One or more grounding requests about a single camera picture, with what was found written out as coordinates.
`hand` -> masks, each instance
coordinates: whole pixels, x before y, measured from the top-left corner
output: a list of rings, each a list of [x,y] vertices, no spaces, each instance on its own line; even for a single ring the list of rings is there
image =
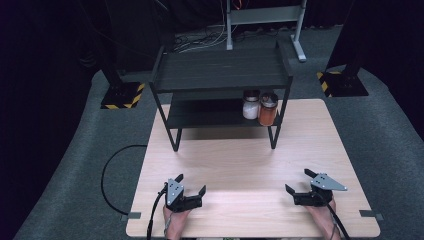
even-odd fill
[[[336,201],[334,200],[334,198],[333,200],[331,200],[331,202],[329,202],[329,205],[334,210],[334,212],[336,212]],[[331,215],[330,209],[328,209],[327,206],[323,206],[323,207],[305,206],[305,208],[312,215],[312,218],[314,219],[315,224],[321,230],[325,239],[327,240],[340,239],[339,229],[337,228],[337,226],[334,229],[335,226],[333,222],[333,216]]]
[[[166,208],[166,206],[163,206],[163,217],[165,219],[165,224],[169,218],[171,218],[171,222],[165,234],[166,239],[178,240],[181,238],[187,222],[188,214],[190,212],[191,210],[173,213],[171,210]]]

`white desk leg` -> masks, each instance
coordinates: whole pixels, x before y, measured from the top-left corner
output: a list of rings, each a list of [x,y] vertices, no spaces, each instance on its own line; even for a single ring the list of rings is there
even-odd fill
[[[233,40],[231,39],[231,6],[227,0],[227,50],[233,50]]]
[[[299,42],[300,30],[302,29],[303,17],[305,16],[306,1],[307,0],[302,0],[302,3],[300,5],[299,19],[297,20],[296,25],[296,33],[294,35],[291,35],[291,40],[294,49],[296,50],[297,57],[299,58],[299,62],[306,62],[305,53],[303,52],[302,46],[300,46]]]

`light wood tabletop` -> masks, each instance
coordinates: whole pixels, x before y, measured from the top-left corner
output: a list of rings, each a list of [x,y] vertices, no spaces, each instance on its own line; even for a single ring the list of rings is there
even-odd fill
[[[172,150],[164,123],[156,114],[140,173],[127,234],[145,237],[153,203],[164,182],[184,174],[184,195],[206,185],[203,206],[191,211],[183,237],[319,237],[302,206],[296,206],[285,184],[308,192],[309,168],[345,185],[333,191],[337,215],[351,237],[376,237],[380,228],[324,101],[289,100],[275,149],[268,131],[257,128],[184,129],[178,152]],[[162,207],[154,216],[152,237],[163,237]]]

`jar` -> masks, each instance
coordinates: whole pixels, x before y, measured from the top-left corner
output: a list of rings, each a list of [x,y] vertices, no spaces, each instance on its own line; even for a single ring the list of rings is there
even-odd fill
[[[258,120],[262,126],[271,126],[277,114],[278,96],[275,93],[263,93],[260,97]]]
[[[247,90],[243,92],[243,117],[246,119],[258,118],[259,90]]]

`black shelf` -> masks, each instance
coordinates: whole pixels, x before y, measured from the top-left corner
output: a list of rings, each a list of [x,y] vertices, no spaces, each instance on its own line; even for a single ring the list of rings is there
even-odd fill
[[[283,89],[281,109],[268,128],[275,148],[290,93],[293,74],[280,42],[270,49],[191,53],[159,51],[149,82],[171,145],[178,151],[182,129],[262,127],[243,117],[243,91]],[[158,94],[172,93],[168,115]],[[170,129],[178,129],[174,138]]]

